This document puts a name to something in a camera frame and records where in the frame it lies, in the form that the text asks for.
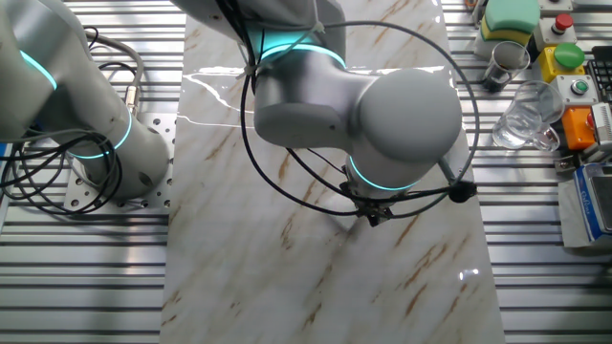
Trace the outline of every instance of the green button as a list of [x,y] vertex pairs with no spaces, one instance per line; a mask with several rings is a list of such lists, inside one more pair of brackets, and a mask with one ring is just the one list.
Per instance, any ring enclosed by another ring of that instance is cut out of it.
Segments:
[[576,88],[581,90],[581,91],[588,91],[589,90],[589,85],[586,84],[586,82],[584,81],[579,81],[576,83]]
[[561,67],[573,70],[584,62],[584,52],[576,44],[561,43],[555,49],[555,60]]

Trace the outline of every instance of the glass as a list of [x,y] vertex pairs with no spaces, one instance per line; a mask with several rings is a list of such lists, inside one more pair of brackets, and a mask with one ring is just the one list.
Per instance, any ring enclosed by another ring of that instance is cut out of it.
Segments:
[[494,125],[493,141],[510,149],[531,144],[547,152],[557,150],[559,137],[550,124],[558,121],[564,110],[563,98],[557,89],[542,81],[525,82]]
[[515,42],[501,42],[493,48],[482,86],[489,92],[499,92],[517,75],[529,67],[529,53]]

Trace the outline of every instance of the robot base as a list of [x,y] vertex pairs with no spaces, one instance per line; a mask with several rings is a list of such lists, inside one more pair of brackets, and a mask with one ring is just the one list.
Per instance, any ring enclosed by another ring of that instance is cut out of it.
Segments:
[[[140,121],[148,127],[156,129],[169,147],[170,160],[174,159],[174,138],[176,135],[176,115],[140,114]],[[81,164],[74,159],[77,171],[83,171]],[[93,215],[166,215],[170,212],[170,188],[172,185],[173,164],[168,166],[162,181],[151,191],[140,198],[129,201],[111,201],[98,209]],[[93,201],[98,191],[84,183],[74,171],[71,171],[68,181],[68,191],[64,200],[67,209],[79,209]]]

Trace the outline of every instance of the orange object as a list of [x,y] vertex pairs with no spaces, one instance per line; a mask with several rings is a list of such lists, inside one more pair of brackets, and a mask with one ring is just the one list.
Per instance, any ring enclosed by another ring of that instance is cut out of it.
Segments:
[[590,106],[568,108],[563,114],[563,130],[571,150],[583,150],[595,143],[595,132],[589,127]]

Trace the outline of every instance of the white marble surface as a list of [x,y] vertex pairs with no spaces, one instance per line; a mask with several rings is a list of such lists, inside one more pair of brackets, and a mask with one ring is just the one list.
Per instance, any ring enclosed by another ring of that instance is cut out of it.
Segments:
[[[438,0],[340,2],[349,20],[399,23],[448,47]],[[188,20],[161,343],[503,343],[477,199],[444,201],[375,228],[360,221],[349,233],[286,200],[245,153],[235,79],[243,64],[235,43]],[[347,64],[359,73],[430,67],[448,77],[432,49],[382,29],[349,29]],[[289,192],[311,203],[331,196],[283,148],[253,130],[250,139],[265,171]],[[320,151],[344,162],[342,152]],[[443,184],[436,167],[417,188]]]

